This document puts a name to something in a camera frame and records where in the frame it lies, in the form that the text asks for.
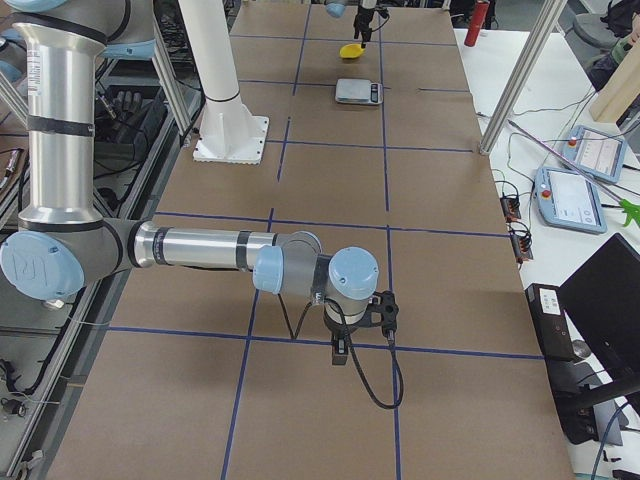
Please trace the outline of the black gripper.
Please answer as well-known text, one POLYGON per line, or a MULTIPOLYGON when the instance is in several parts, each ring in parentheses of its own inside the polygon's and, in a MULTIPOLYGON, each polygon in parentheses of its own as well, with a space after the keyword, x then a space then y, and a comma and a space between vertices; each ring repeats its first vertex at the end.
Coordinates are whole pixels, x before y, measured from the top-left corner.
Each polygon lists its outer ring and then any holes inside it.
POLYGON ((374 16, 373 8, 365 8, 359 6, 356 16, 354 18, 354 41, 362 49, 365 49, 367 44, 371 41, 372 28, 370 26, 374 16))
POLYGON ((344 366, 349 356, 347 336, 354 333, 358 326, 355 324, 344 326, 338 314, 330 308, 324 310, 323 319, 325 326, 331 333, 331 364, 344 366))

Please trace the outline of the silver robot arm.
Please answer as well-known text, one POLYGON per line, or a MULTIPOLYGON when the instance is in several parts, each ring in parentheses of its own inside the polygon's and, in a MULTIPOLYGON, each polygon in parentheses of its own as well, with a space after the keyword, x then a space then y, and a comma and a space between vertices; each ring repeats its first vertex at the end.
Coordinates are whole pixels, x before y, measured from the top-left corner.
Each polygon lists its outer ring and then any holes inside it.
POLYGON ((11 7, 27 46, 31 174, 19 229, 1 247, 7 280, 29 297, 53 300, 152 265, 248 271, 258 290, 322 305, 333 363, 352 360, 352 332, 369 324, 375 308, 378 264, 370 252, 347 247, 326 255, 308 232, 159 227, 107 219, 94 208, 96 59, 152 56, 152 3, 15 1, 11 7))
MULTIPOLYGON (((346 11, 347 3, 347 0, 326 0, 324 2, 325 11, 333 18, 340 18, 346 11)), ((376 0, 360 0, 358 2, 353 28, 354 39, 360 41, 362 48, 365 48, 371 40, 373 33, 371 22, 373 21, 376 6, 376 0)))

